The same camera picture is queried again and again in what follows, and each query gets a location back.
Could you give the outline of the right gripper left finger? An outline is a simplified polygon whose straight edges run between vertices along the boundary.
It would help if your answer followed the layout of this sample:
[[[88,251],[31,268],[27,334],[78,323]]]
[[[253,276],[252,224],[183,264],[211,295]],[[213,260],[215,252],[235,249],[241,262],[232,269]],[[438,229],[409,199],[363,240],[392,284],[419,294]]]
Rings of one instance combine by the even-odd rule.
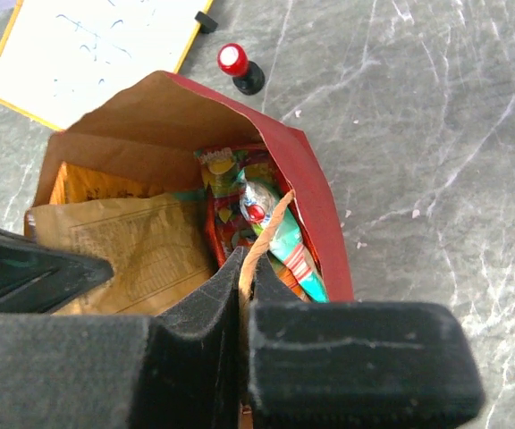
[[[0,428],[234,428],[235,250],[159,316],[0,315]]]

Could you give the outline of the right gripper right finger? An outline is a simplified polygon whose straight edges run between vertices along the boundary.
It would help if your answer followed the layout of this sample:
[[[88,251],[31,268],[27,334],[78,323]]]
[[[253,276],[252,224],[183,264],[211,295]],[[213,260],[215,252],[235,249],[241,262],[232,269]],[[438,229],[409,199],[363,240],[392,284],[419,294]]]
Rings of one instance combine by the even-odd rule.
[[[308,303],[261,260],[249,307],[256,428],[456,428],[485,390],[452,312],[426,302]]]

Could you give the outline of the red brown paper bag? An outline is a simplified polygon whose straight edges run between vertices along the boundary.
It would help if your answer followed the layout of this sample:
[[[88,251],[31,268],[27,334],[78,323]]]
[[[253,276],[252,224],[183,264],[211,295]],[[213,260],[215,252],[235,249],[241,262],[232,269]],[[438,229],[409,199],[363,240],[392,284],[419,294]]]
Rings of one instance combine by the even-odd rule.
[[[248,248],[278,198],[296,242],[268,259],[300,299],[350,301],[330,186],[306,135],[187,78],[157,71],[54,133],[25,232],[102,257],[114,277],[60,315],[157,315]]]

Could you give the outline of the teal candy packet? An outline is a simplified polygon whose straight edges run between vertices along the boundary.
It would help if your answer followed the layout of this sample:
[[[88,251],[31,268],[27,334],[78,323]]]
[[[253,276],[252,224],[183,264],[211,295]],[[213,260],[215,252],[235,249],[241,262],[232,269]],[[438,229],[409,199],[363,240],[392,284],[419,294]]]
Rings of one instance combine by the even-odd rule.
[[[249,178],[245,170],[239,172],[237,182],[241,187],[240,211],[252,230],[266,241],[268,251],[291,272],[310,299],[327,302],[321,275],[289,208],[294,192],[282,197],[264,181]]]

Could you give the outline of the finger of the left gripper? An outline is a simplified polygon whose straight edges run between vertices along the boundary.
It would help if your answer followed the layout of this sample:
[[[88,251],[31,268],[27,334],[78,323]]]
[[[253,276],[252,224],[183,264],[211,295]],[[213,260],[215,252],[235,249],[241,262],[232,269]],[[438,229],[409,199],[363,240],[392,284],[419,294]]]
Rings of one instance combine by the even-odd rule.
[[[46,248],[0,229],[0,313],[52,313],[113,276],[103,258]]]

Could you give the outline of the tan chips bag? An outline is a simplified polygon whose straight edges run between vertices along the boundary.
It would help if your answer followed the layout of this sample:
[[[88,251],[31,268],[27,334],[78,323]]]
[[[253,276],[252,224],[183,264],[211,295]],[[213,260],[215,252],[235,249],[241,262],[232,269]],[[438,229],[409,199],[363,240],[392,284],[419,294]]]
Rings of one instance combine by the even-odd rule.
[[[27,214],[37,243],[101,257],[111,280],[58,309],[60,315],[158,315],[216,271],[203,226],[206,204],[172,194],[109,198],[33,207]]]

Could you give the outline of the orange snack packet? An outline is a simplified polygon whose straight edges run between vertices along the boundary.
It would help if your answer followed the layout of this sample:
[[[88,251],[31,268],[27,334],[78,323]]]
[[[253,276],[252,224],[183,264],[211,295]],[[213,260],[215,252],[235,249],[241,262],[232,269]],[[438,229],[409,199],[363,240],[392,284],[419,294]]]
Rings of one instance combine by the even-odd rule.
[[[109,198],[152,198],[164,192],[161,185],[62,163],[49,203],[63,205]]]

